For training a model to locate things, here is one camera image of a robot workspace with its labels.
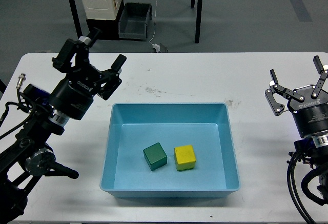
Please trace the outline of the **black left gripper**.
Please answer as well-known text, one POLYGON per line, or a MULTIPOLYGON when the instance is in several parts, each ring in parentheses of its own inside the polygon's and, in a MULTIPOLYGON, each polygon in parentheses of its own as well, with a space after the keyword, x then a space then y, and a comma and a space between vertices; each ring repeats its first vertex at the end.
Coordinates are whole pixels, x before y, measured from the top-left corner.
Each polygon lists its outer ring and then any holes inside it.
POLYGON ((108 100, 122 82, 119 75, 127 59, 122 54, 103 72, 87 65, 89 49, 100 35, 101 30, 93 28, 87 36, 67 39, 57 57, 52 58, 52 66, 66 76, 50 94, 49 104, 72 119, 82 119, 93 103, 94 95, 108 100))

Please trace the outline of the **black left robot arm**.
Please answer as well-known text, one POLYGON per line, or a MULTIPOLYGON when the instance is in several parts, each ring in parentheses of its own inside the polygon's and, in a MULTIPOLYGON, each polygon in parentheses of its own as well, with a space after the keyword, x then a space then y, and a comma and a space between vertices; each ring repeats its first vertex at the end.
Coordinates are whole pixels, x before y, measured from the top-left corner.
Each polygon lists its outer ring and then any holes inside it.
POLYGON ((47 140, 62 135, 69 119, 81 120, 94 96, 108 99, 121 84, 121 67, 126 61, 119 55, 104 71, 90 64, 89 49, 101 30, 94 28, 78 40, 68 39, 53 67, 65 77, 51 93, 34 85, 22 88, 21 74, 16 85, 15 106, 27 117, 12 128, 15 142, 1 153, 1 223, 8 223, 24 213, 28 194, 43 176, 78 178, 77 171, 59 164, 47 140))

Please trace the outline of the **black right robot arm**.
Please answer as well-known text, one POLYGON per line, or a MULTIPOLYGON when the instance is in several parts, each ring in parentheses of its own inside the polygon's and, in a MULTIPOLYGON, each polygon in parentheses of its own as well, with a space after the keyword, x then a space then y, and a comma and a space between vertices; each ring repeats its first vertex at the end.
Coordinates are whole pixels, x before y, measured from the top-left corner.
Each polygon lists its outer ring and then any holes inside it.
POLYGON ((327 66, 314 56, 313 63, 320 75, 315 85, 290 90, 278 83, 275 71, 270 70, 271 82, 265 97, 276 116, 285 108, 290 111, 301 137, 294 142, 295 151, 290 152, 287 169, 287 185, 291 199, 306 223, 314 220, 305 209, 295 183, 298 162, 308 164, 311 170, 300 183, 303 194, 314 203, 327 204, 327 92, 323 90, 327 80, 327 66))

